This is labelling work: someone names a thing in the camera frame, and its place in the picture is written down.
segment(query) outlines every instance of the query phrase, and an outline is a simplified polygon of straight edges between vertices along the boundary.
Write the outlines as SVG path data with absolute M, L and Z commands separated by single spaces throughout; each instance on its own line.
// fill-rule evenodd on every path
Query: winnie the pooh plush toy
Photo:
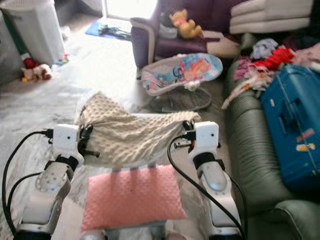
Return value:
M 173 15 L 170 14 L 169 18 L 172 22 L 172 24 L 178 28 L 179 34 L 184 39 L 192 39 L 196 36 L 200 36 L 203 38 L 203 33 L 201 26 L 197 25 L 195 21 L 190 19 L 187 21 L 187 15 L 188 12 L 186 9 L 183 9 L 182 11 L 177 11 Z

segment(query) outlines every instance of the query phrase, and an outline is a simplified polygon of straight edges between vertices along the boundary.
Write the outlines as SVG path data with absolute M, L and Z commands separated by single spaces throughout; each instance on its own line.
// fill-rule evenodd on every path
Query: sticker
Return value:
M 270 104 L 271 104 L 271 106 L 272 106 L 273 108 L 274 108 L 275 105 L 276 105 L 276 104 L 275 104 L 275 101 L 274 101 L 272 98 L 270 99 Z
M 295 150 L 297 150 L 298 152 L 307 152 L 308 149 L 315 150 L 316 149 L 316 145 L 314 143 L 309 143 L 308 145 L 298 144 L 295 147 Z
M 309 128 L 308 130 L 304 131 L 302 135 L 296 137 L 296 142 L 300 143 L 301 141 L 305 140 L 306 138 L 315 134 L 315 130 L 313 128 Z

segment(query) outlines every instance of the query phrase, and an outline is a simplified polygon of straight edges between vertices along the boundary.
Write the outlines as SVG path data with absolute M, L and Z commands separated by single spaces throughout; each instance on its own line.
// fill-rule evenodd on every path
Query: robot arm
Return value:
M 217 159 L 219 126 L 215 122 L 197 122 L 188 129 L 189 160 L 193 162 L 199 184 L 240 223 L 235 201 L 231 195 L 232 182 L 222 160 Z M 216 204 L 202 195 L 206 206 L 205 226 L 209 239 L 242 239 L 239 228 Z
M 53 154 L 35 181 L 22 218 L 17 226 L 14 240 L 49 240 L 54 233 L 62 204 L 71 189 L 71 180 L 83 155 L 93 154 L 85 150 L 92 127 L 82 132 L 76 125 L 59 124 L 53 129 Z

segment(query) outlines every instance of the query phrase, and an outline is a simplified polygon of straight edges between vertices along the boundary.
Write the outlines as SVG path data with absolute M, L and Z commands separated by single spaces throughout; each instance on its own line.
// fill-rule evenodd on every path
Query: blue suitcase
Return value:
M 261 97 L 286 187 L 320 189 L 320 75 L 288 65 Z

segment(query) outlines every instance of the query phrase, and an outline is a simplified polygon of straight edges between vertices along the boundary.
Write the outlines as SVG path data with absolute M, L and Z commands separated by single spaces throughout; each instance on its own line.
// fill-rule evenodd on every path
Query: teddy bear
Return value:
M 41 64 L 33 69 L 25 69 L 22 67 L 21 70 L 23 71 L 24 77 L 22 81 L 24 82 L 37 82 L 38 80 L 50 80 L 52 78 L 51 69 L 47 64 Z
M 47 64 L 41 64 L 32 70 L 39 80 L 50 80 L 52 78 L 51 69 Z
M 203 32 L 201 26 L 197 25 L 195 21 L 192 19 L 189 19 L 187 21 L 188 12 L 186 9 L 183 9 L 182 11 L 177 11 L 173 15 L 170 14 L 169 18 L 172 22 L 172 24 L 178 28 L 179 34 L 184 39 L 192 39 L 196 36 L 200 36 L 203 38 Z

